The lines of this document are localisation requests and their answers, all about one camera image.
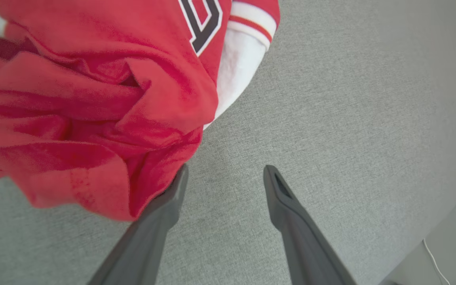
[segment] red fabric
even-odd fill
[[[192,0],[191,3],[195,6],[195,10],[198,15],[198,20],[201,23],[204,23],[207,19],[208,12],[205,5],[203,4],[203,0]]]
[[[36,207],[137,218],[214,118],[220,5],[198,58],[177,0],[0,0],[0,177]]]

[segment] gray surface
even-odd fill
[[[281,2],[253,83],[190,161],[158,284],[290,283],[265,164],[363,285],[454,207],[456,2],[380,2]],[[29,209],[0,181],[0,285],[84,283],[124,227],[74,206]]]
[[[427,235],[427,245],[436,258],[437,265],[452,285],[456,285],[456,206],[447,217]],[[438,285],[446,284],[440,280],[432,260],[420,243],[396,267],[381,285],[390,281],[402,285]]]

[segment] orange stripe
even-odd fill
[[[259,32],[261,32],[264,36],[266,36],[266,38],[268,38],[268,41],[269,42],[272,42],[272,36],[270,35],[270,33],[265,30],[264,28],[262,28],[260,25],[256,24],[255,22],[253,21],[250,21],[246,18],[242,18],[242,17],[239,17],[239,16],[233,16],[233,15],[230,15],[230,17],[228,18],[228,21],[233,21],[233,22],[239,22],[241,24],[244,24],[248,27],[251,27]]]

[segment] white sleeve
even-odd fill
[[[214,119],[226,111],[246,89],[265,52],[266,46],[255,37],[238,30],[226,31],[217,74],[219,102]]]

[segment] wire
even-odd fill
[[[448,285],[451,285],[451,284],[449,283],[448,279],[441,273],[441,270],[439,270],[439,267],[437,267],[436,259],[434,258],[434,256],[433,256],[432,253],[430,252],[429,247],[427,247],[427,242],[425,241],[425,238],[423,239],[423,245],[425,246],[425,249],[426,249],[427,252],[429,253],[430,258],[432,258],[432,262],[434,263],[434,267],[436,267],[437,272],[438,272],[438,273],[441,275],[441,277],[446,281],[446,283],[448,283]]]

